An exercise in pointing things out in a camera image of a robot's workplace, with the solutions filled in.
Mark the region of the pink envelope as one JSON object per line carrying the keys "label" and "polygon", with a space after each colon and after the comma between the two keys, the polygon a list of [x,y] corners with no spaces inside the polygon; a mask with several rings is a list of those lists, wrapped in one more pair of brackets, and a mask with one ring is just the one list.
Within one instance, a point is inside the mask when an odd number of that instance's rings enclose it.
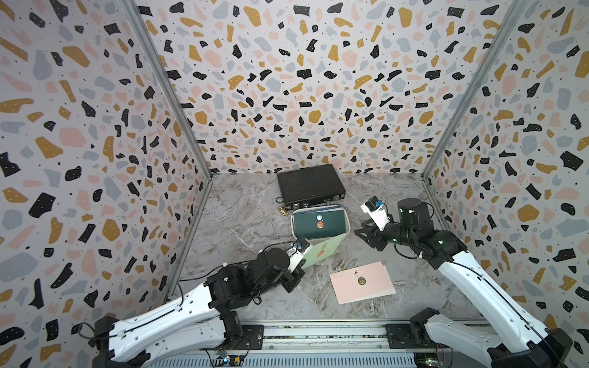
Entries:
{"label": "pink envelope", "polygon": [[337,299],[357,291],[384,291],[394,288],[389,272],[382,262],[340,271],[331,274],[330,279]]}

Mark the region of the mint green envelope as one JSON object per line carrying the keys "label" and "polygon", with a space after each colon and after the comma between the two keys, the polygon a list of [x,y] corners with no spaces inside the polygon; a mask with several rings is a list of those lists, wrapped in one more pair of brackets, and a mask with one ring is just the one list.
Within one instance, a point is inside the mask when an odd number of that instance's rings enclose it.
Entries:
{"label": "mint green envelope", "polygon": [[306,268],[310,268],[316,263],[336,253],[337,248],[347,237],[347,235],[347,233],[342,233],[331,238],[310,239],[308,242],[311,246],[305,253],[305,263],[303,264],[302,269],[305,270]]}

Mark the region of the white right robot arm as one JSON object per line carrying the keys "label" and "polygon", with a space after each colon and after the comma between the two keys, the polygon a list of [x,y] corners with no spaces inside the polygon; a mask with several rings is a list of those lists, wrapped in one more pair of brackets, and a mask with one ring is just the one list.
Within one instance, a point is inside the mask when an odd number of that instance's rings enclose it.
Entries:
{"label": "white right robot arm", "polygon": [[370,217],[355,235],[371,248],[407,246],[412,259],[423,259],[449,279],[493,327],[488,334],[452,320],[432,308],[410,319],[410,339],[423,347],[437,343],[487,367],[563,367],[573,341],[561,328],[549,329],[504,291],[452,232],[434,227],[430,205],[402,199],[399,219],[373,196],[361,209]]}

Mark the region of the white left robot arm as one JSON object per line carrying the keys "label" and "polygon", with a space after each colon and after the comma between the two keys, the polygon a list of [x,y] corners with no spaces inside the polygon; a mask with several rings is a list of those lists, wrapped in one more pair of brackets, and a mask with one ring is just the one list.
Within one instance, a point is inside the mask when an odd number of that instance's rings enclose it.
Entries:
{"label": "white left robot arm", "polygon": [[247,338],[238,309],[278,286],[292,292],[310,248],[305,240],[287,249],[270,245],[253,260],[211,271],[202,284],[159,308],[126,320],[102,317],[91,338],[98,349],[92,365],[148,367],[187,351],[238,348]]}

